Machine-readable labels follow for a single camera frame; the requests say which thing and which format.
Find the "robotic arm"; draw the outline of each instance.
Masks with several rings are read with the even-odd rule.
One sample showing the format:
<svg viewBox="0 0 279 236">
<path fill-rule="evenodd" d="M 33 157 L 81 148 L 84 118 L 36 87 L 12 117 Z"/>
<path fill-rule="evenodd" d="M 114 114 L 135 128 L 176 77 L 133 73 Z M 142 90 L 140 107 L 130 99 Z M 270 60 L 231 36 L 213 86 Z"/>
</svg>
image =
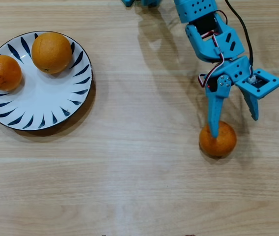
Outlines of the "robotic arm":
<svg viewBox="0 0 279 236">
<path fill-rule="evenodd" d="M 130 6 L 134 0 L 122 0 Z M 142 5 L 156 6 L 160 0 L 141 0 Z M 196 56 L 205 62 L 217 63 L 208 73 L 198 77 L 209 100 L 208 122 L 213 137 L 219 135 L 219 121 L 224 99 L 230 89 L 237 86 L 250 109 L 252 118 L 258 120 L 258 100 L 279 87 L 279 78 L 263 69 L 253 70 L 253 55 L 250 39 L 241 17 L 226 0 L 244 27 L 250 49 L 250 59 L 240 56 L 243 45 L 236 31 L 219 15 L 215 0 L 174 0 L 182 23 L 188 23 L 186 34 Z"/>
</svg>

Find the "black cable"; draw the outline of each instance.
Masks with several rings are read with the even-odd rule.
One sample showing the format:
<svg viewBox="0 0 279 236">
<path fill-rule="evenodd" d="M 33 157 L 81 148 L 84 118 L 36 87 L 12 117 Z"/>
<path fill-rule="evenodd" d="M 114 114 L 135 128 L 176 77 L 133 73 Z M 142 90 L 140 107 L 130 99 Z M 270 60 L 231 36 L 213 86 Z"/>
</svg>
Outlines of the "black cable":
<svg viewBox="0 0 279 236">
<path fill-rule="evenodd" d="M 247 43 L 248 43 L 248 47 L 249 47 L 249 52 L 250 52 L 250 65 L 253 67 L 253 49 L 252 49 L 252 45 L 251 45 L 251 41 L 250 41 L 250 37 L 249 37 L 249 33 L 247 30 L 246 25 L 244 24 L 241 16 L 239 16 L 239 14 L 236 12 L 236 10 L 231 6 L 231 4 L 229 3 L 228 0 L 225 0 L 225 2 L 227 3 L 228 7 L 230 8 L 230 10 L 233 12 L 233 14 L 236 15 L 236 17 L 238 17 L 240 23 L 242 24 L 242 27 L 244 29 L 244 33 L 246 35 L 246 39 L 247 39 Z"/>
<path fill-rule="evenodd" d="M 214 12 L 221 12 L 221 13 L 224 15 L 224 17 L 226 18 L 226 25 L 228 25 L 228 17 L 227 17 L 227 15 L 226 15 L 223 11 L 221 11 L 221 10 L 216 10 L 216 11 L 214 11 Z"/>
</svg>

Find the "orange on plate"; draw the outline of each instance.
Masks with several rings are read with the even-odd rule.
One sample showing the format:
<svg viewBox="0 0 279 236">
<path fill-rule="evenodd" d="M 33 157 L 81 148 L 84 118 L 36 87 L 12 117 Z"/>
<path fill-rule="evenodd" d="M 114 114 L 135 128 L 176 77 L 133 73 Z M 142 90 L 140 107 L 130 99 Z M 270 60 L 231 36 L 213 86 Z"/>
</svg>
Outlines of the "orange on plate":
<svg viewBox="0 0 279 236">
<path fill-rule="evenodd" d="M 9 56 L 0 56 L 0 90 L 10 91 L 18 87 L 22 71 L 18 63 Z"/>
<path fill-rule="evenodd" d="M 222 157 L 230 154 L 237 144 L 237 136 L 233 128 L 227 123 L 219 122 L 219 136 L 215 139 L 206 125 L 200 135 L 199 144 L 211 156 Z"/>
<path fill-rule="evenodd" d="M 35 66 L 48 74 L 63 71 L 72 59 L 69 41 L 62 34 L 48 32 L 38 36 L 31 49 Z"/>
</svg>

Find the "orange on table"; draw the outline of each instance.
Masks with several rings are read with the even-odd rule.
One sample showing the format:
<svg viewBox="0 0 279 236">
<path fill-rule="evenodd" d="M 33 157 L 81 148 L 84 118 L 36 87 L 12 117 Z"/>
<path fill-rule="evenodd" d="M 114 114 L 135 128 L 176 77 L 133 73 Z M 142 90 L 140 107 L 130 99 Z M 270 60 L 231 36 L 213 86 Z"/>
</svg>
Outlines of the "orange on table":
<svg viewBox="0 0 279 236">
<path fill-rule="evenodd" d="M 32 61 L 48 74 L 63 71 L 72 59 L 70 42 L 62 34 L 48 32 L 38 36 L 31 49 Z"/>
<path fill-rule="evenodd" d="M 22 80 L 22 71 L 11 57 L 0 56 L 0 90 L 10 91 L 18 87 Z"/>
<path fill-rule="evenodd" d="M 214 138 L 209 125 L 206 125 L 199 135 L 199 144 L 209 155 L 222 157 L 233 151 L 237 144 L 237 136 L 229 124 L 220 121 L 219 136 Z"/>
</svg>

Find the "red wire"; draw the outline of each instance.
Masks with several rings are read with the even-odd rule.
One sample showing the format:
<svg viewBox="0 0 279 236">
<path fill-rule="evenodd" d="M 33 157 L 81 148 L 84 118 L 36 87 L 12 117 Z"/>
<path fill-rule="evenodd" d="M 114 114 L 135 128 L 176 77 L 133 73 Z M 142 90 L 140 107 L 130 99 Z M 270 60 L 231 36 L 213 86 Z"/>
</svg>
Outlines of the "red wire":
<svg viewBox="0 0 279 236">
<path fill-rule="evenodd" d="M 217 39 L 216 39 L 216 37 L 215 37 L 215 34 L 213 34 L 213 41 L 214 41 L 215 46 L 216 46 L 216 47 L 219 49 L 219 51 L 220 51 L 220 55 L 219 55 L 219 56 L 220 56 L 220 59 L 221 59 L 222 61 L 221 61 L 219 64 L 217 64 L 217 65 L 207 74 L 206 79 L 205 79 L 204 82 L 202 81 L 201 77 L 205 76 L 205 74 L 200 74 L 200 75 L 198 76 L 198 82 L 200 83 L 200 85 L 202 86 L 202 88 L 204 88 L 204 87 L 206 86 L 206 84 L 207 84 L 207 82 L 208 82 L 208 79 L 212 76 L 212 74 L 213 74 L 219 67 L 221 67 L 222 64 L 224 64 L 223 53 L 222 53 L 222 51 L 221 51 L 221 49 L 220 49 L 220 47 L 219 47 L 219 45 L 218 45 Z"/>
</svg>

